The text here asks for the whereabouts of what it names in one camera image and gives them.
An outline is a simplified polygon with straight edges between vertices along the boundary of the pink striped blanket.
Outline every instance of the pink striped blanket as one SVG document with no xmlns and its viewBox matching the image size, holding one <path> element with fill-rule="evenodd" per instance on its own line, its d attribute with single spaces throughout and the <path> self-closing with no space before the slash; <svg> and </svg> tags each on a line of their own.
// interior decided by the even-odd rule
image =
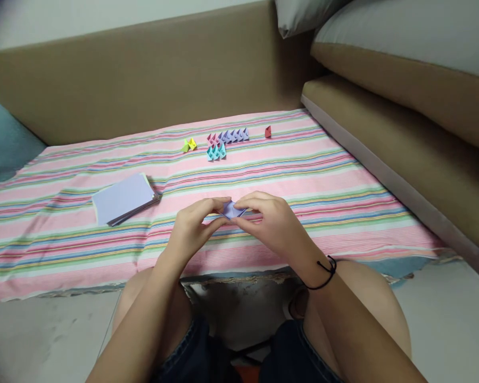
<svg viewBox="0 0 479 383">
<path fill-rule="evenodd" d="M 208 162 L 207 135 L 233 128 L 248 128 L 250 140 Z M 198 148 L 182 152 L 192 137 Z M 161 202 L 117 227 L 98 226 L 92 194 L 138 172 Z M 284 197 L 318 246 L 338 259 L 410 273 L 449 251 L 306 110 L 246 114 L 45 149 L 0 184 L 0 299 L 124 283 L 156 263 L 178 210 L 254 190 Z M 284 266 L 255 238 L 224 226 L 184 276 Z"/>
</svg>

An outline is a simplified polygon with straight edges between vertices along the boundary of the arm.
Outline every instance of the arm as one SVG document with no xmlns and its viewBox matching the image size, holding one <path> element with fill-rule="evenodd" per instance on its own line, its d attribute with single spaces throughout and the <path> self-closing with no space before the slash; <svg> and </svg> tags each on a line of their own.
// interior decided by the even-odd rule
<svg viewBox="0 0 479 383">
<path fill-rule="evenodd" d="M 161 363 L 160 341 L 169 304 L 179 277 L 192 256 L 228 220 L 220 217 L 205 225 L 204 218 L 221 211 L 230 197 L 207 198 L 181 210 L 167 248 L 152 274 L 97 360 L 87 383 L 145 382 Z"/>
<path fill-rule="evenodd" d="M 284 259 L 307 286 L 319 286 L 329 277 L 317 265 L 320 261 L 329 269 L 329 261 L 285 200 L 256 191 L 241 198 L 235 207 L 249 207 L 262 213 L 259 223 L 242 218 L 231 221 Z M 426 382 L 338 274 L 324 288 L 310 290 L 310 294 L 348 382 L 389 383 L 394 376 L 400 382 Z"/>
</svg>

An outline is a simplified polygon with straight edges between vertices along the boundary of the gray pillow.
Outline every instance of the gray pillow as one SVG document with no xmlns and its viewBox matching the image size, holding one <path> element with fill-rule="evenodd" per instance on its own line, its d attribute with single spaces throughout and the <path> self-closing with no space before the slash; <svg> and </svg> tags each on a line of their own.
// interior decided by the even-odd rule
<svg viewBox="0 0 479 383">
<path fill-rule="evenodd" d="M 41 153 L 45 144 L 0 105 L 0 182 Z"/>
<path fill-rule="evenodd" d="M 283 38 L 321 27 L 351 0 L 275 0 Z"/>
</svg>

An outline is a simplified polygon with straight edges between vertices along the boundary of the black bracelet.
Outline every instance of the black bracelet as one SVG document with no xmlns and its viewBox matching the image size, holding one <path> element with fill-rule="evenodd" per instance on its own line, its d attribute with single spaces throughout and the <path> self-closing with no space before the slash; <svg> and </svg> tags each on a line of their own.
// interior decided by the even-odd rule
<svg viewBox="0 0 479 383">
<path fill-rule="evenodd" d="M 328 283 L 332 280 L 334 274 L 335 274 L 335 270 L 337 269 L 337 262 L 335 262 L 335 259 L 333 259 L 331 256 L 327 255 L 328 258 L 330 258 L 331 262 L 330 262 L 330 269 L 327 269 L 326 267 L 324 267 L 322 265 L 321 262 L 317 262 L 318 265 L 320 265 L 323 269 L 325 269 L 326 271 L 328 271 L 330 273 L 330 276 L 328 277 L 328 279 L 325 281 L 325 283 L 323 283 L 322 285 L 319 285 L 318 287 L 309 287 L 307 286 L 305 283 L 303 284 L 305 287 L 307 287 L 309 290 L 319 290 L 323 287 L 325 287 L 326 285 L 328 285 Z"/>
</svg>

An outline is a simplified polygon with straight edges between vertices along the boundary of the floor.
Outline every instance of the floor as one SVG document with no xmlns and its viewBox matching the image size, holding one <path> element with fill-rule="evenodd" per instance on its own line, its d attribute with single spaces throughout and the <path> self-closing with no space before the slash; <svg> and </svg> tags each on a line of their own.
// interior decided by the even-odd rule
<svg viewBox="0 0 479 383">
<path fill-rule="evenodd" d="M 217 332 L 231 348 L 242 348 L 266 339 L 284 320 L 282 300 L 291 288 L 267 281 L 196 290 L 220 318 Z M 430 265 L 395 293 L 410 326 L 414 363 L 428 381 L 479 382 L 479 276 L 463 262 Z M 85 381 L 109 339 L 119 295 L 0 302 L 0 383 Z"/>
</svg>

